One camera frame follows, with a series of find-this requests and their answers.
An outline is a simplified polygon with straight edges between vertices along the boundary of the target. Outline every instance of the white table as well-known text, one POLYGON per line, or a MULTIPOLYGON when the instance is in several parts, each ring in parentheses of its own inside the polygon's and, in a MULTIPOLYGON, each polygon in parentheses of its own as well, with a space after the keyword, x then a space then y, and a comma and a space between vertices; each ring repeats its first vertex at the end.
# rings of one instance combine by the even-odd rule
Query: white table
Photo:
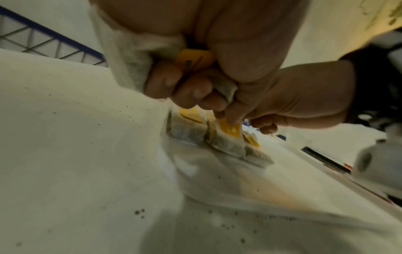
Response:
POLYGON ((401 235, 184 197, 155 160, 168 104, 107 68, 0 50, 0 253, 401 252, 401 235))

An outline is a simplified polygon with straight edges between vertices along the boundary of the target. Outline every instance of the hand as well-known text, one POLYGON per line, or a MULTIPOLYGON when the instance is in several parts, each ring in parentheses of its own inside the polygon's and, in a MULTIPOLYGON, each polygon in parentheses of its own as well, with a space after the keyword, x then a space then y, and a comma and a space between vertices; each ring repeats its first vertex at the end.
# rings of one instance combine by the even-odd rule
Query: hand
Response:
POLYGON ((308 0, 91 0, 121 25, 138 33, 184 34, 193 45, 212 50, 219 66, 183 74, 173 62, 154 65, 145 95, 170 97, 177 105, 200 105, 236 123, 271 86, 308 7, 308 0), (209 76, 236 82, 230 105, 213 91, 209 76))
POLYGON ((261 103, 246 118, 263 134, 278 126, 327 128, 343 123, 355 93, 346 60, 281 69, 261 103))

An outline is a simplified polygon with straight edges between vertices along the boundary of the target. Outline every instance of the patterned sleeve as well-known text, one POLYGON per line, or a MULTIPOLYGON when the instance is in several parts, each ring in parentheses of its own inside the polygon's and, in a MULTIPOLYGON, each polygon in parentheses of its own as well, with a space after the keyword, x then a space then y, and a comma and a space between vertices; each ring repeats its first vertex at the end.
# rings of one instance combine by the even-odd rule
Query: patterned sleeve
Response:
POLYGON ((375 37, 370 43, 344 55, 356 74, 355 97, 346 123, 358 123, 384 131, 402 122, 402 28, 375 37))

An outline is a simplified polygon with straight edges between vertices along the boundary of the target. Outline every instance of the orange label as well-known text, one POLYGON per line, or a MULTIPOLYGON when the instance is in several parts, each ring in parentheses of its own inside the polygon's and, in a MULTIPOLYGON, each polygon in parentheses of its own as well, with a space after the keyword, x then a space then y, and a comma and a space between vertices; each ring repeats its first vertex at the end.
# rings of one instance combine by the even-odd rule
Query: orange label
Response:
POLYGON ((183 49, 176 55, 176 64, 184 74, 199 72, 210 67, 216 61, 215 54, 210 50, 183 49))
POLYGON ((202 117, 200 116, 200 114, 198 114, 196 108, 181 108, 180 114, 187 119, 193 120, 194 122, 202 123, 202 117))
POLYGON ((243 132, 243 137, 246 141, 248 141, 250 144, 256 147, 260 147, 260 144, 257 142, 257 140, 254 138, 253 135, 247 132, 243 132))
POLYGON ((228 124, 226 119, 219 120, 221 129, 224 133, 227 133, 234 137, 240 137, 240 124, 237 123, 235 126, 228 124))

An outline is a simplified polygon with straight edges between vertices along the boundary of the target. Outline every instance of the black sleeve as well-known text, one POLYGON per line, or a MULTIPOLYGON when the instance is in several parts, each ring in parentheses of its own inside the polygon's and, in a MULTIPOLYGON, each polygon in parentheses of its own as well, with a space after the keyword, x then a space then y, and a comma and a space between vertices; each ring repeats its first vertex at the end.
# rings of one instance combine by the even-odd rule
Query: black sleeve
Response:
POLYGON ((352 62, 356 90, 346 123, 381 131, 402 122, 402 29, 375 37, 366 47, 344 55, 352 62))

